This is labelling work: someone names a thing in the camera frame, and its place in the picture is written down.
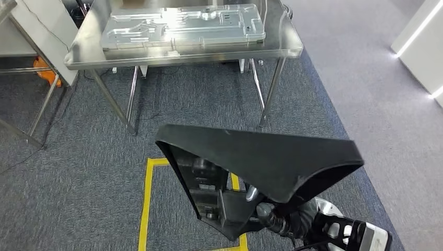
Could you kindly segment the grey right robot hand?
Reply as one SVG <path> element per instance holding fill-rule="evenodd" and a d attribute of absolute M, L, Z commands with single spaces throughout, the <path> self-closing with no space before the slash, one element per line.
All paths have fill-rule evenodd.
<path fill-rule="evenodd" d="M 316 196 L 294 207 L 294 211 L 287 215 L 280 214 L 274 205 L 261 202 L 256 206 L 255 221 L 248 220 L 239 230 L 238 235 L 248 232 L 258 232 L 267 228 L 273 233 L 291 239 L 301 239 L 311 231 L 314 220 L 319 213 Z"/>

